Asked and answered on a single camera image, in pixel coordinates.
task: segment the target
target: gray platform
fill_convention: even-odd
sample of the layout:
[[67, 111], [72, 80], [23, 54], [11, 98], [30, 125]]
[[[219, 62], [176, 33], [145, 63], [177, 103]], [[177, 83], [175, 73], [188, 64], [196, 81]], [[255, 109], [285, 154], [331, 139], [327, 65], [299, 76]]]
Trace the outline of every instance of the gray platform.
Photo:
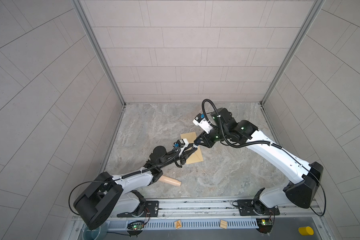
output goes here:
[[[232, 112], [236, 121], [249, 120], [272, 138], [258, 103], [216, 103]], [[130, 104], [127, 105], [112, 148], [106, 171], [123, 174], [137, 170], [149, 159], [154, 147], [172, 149], [181, 133], [202, 129], [192, 123], [201, 112], [201, 103]], [[262, 187], [273, 187], [286, 178], [257, 153], [216, 143], [208, 149], [201, 146], [203, 162], [163, 169], [164, 175], [182, 182], [180, 187], [156, 182], [138, 189], [145, 198], [218, 197], [255, 195]]]

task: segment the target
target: cardboard sheet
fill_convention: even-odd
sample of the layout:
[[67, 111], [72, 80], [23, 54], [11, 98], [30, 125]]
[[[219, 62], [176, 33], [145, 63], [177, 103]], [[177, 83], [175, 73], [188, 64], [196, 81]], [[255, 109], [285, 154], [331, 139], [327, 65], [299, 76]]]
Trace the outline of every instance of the cardboard sheet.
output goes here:
[[[193, 141], [196, 140], [196, 132], [183, 133], [180, 135], [182, 139], [186, 138], [189, 144], [193, 144]], [[200, 147], [186, 160], [186, 164], [191, 164], [195, 162], [202, 162], [204, 159], [202, 158]]]

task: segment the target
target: yellow cylinder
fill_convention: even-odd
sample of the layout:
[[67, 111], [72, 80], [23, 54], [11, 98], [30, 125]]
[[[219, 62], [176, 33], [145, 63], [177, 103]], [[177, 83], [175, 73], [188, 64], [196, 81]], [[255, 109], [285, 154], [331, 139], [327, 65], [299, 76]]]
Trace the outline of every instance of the yellow cylinder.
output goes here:
[[298, 232], [303, 236], [313, 235], [313, 229], [311, 227], [299, 227]]

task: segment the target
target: wooden block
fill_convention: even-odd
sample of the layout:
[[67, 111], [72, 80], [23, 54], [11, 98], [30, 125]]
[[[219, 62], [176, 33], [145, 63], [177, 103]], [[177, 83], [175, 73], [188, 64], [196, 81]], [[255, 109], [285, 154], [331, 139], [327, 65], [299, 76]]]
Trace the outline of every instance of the wooden block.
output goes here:
[[181, 227], [182, 227], [182, 225], [181, 225], [181, 221], [180, 221], [180, 220], [175, 221], [175, 226], [176, 226], [176, 229], [181, 228]]
[[227, 229], [227, 227], [228, 227], [228, 222], [224, 220], [220, 220], [220, 228]]

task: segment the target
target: tiled wall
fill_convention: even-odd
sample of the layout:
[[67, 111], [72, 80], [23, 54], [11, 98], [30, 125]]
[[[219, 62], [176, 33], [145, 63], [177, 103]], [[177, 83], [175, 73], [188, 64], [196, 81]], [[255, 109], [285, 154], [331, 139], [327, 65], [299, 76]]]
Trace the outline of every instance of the tiled wall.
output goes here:
[[81, 0], [129, 103], [260, 101], [312, 3]]
[[69, 192], [95, 177], [119, 117], [72, 8], [0, 1], [0, 239], [58, 239]]
[[324, 3], [265, 109], [286, 149], [325, 167], [336, 239], [360, 240], [360, 0]]

